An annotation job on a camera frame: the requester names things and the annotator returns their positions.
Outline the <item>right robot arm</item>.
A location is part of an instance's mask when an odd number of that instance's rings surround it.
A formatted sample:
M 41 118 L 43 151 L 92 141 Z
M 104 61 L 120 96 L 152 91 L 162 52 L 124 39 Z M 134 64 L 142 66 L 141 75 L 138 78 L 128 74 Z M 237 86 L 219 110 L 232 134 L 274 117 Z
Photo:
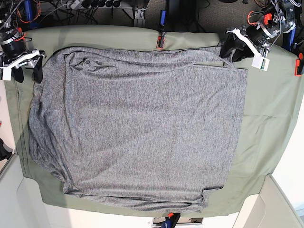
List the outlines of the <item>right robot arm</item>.
M 36 14 L 29 0 L 2 0 L 0 2 L 0 79 L 2 81 L 24 81 L 23 68 L 32 70 L 36 83 L 43 79 L 42 63 L 46 53 L 30 49 L 27 42 L 32 39 L 18 25 L 32 25 L 41 14 L 40 1 L 35 0 Z

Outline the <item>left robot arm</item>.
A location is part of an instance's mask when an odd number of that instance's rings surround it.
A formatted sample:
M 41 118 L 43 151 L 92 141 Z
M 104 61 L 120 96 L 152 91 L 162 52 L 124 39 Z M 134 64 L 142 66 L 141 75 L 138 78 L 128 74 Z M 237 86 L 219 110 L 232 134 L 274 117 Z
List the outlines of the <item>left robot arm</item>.
M 296 28 L 301 25 L 301 2 L 295 0 L 257 0 L 259 11 L 247 15 L 247 23 L 241 27 L 227 29 L 227 39 L 221 51 L 221 58 L 232 57 L 233 62 L 248 57 L 266 58 L 280 36 L 282 47 L 290 52 L 303 42 L 296 38 Z

